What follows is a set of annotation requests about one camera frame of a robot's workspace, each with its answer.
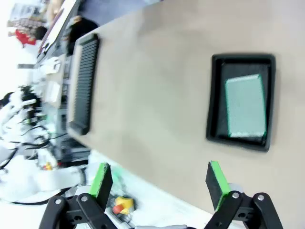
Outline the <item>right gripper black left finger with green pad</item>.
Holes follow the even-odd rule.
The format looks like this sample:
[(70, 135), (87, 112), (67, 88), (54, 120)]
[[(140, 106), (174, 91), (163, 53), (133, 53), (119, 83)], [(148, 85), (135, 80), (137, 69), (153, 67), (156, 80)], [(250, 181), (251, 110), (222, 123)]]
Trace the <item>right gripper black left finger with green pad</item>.
[(74, 229), (78, 224), (86, 223), (91, 229), (115, 229), (105, 213), (111, 188), (111, 167), (101, 163), (88, 193), (49, 199), (39, 228)]

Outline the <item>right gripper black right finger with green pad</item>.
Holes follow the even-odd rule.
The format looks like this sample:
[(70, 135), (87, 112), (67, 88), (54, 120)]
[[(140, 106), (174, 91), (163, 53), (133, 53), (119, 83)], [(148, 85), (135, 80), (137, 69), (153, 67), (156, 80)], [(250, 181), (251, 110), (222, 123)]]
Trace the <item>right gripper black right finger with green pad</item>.
[(231, 189), (217, 161), (208, 163), (205, 182), (215, 210), (207, 229), (227, 229), (234, 220), (247, 229), (283, 228), (270, 196), (260, 192), (249, 197)]

